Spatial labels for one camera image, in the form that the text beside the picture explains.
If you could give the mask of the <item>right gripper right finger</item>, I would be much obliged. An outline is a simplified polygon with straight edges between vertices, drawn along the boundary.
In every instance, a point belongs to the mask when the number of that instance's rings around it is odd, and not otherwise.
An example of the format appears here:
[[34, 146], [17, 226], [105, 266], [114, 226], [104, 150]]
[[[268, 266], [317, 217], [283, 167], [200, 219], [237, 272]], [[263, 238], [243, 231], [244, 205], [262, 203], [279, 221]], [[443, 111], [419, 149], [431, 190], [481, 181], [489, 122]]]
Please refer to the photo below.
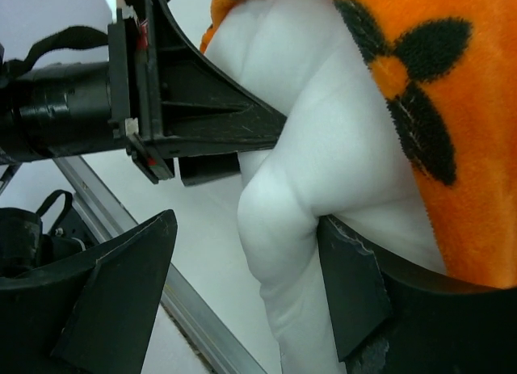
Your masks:
[[317, 228], [338, 360], [349, 373], [513, 373], [516, 291], [429, 271], [333, 216]]

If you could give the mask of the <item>orange patterned pillowcase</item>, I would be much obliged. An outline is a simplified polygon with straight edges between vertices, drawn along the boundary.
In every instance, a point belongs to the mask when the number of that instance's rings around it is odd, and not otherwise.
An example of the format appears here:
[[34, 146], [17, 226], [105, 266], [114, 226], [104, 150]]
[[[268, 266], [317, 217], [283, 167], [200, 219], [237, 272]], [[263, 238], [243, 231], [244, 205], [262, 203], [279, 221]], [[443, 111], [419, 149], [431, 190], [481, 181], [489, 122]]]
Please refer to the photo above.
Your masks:
[[[201, 49], [240, 0], [212, 0]], [[516, 0], [331, 0], [385, 101], [444, 264], [516, 284]]]

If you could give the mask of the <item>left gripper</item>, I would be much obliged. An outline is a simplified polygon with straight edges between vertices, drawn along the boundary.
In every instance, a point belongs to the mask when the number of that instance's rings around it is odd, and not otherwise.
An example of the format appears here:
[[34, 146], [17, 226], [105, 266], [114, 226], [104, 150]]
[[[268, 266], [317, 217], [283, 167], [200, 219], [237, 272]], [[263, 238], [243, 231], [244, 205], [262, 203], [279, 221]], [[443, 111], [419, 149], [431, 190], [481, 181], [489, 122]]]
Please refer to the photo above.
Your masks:
[[[27, 56], [1, 61], [1, 162], [18, 164], [122, 149], [117, 128], [131, 114], [129, 67], [140, 31], [118, 19], [107, 32], [72, 26], [32, 45]], [[36, 68], [52, 51], [106, 46], [108, 61]]]

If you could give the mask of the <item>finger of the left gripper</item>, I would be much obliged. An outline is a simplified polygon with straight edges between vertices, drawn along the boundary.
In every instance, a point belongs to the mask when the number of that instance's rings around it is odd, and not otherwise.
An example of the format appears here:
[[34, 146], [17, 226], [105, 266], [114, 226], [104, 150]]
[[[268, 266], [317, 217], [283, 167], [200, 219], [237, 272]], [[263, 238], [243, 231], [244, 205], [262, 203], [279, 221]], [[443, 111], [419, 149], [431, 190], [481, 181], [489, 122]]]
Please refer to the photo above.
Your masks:
[[240, 173], [236, 153], [186, 156], [170, 141], [145, 141], [139, 135], [128, 137], [128, 156], [152, 184], [179, 177], [184, 186], [194, 187]]
[[162, 156], [270, 149], [285, 116], [209, 61], [183, 33], [166, 0], [145, 0], [140, 63], [141, 139]]

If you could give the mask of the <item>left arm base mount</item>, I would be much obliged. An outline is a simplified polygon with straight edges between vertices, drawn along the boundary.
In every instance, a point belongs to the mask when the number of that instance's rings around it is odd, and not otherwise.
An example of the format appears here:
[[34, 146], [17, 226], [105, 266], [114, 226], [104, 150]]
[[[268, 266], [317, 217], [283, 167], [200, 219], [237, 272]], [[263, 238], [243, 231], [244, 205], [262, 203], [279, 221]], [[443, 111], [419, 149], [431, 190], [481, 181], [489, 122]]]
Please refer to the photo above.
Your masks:
[[[64, 198], [63, 207], [49, 229], [43, 217]], [[36, 211], [1, 209], [1, 277], [16, 278], [97, 246], [99, 241], [73, 206], [71, 192], [52, 192]]]

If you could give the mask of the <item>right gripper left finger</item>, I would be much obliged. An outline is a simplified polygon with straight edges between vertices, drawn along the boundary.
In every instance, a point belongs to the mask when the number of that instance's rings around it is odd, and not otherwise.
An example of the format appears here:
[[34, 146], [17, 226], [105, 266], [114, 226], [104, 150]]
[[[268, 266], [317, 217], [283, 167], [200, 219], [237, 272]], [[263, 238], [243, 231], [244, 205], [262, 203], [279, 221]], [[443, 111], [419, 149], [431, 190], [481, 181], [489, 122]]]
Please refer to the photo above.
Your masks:
[[4, 208], [2, 372], [140, 372], [177, 229], [166, 210], [86, 249], [46, 237], [35, 213]]

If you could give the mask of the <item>white pillow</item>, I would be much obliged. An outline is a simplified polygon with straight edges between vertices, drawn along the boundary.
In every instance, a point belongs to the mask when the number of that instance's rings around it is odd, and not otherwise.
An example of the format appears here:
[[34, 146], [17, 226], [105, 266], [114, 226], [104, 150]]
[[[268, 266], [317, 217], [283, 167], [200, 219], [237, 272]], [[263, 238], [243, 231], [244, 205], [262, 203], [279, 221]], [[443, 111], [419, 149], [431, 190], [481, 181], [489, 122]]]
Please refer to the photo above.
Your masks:
[[317, 254], [321, 216], [432, 271], [444, 264], [385, 101], [331, 0], [240, 0], [207, 58], [287, 118], [240, 153], [237, 227], [285, 373], [342, 373]]

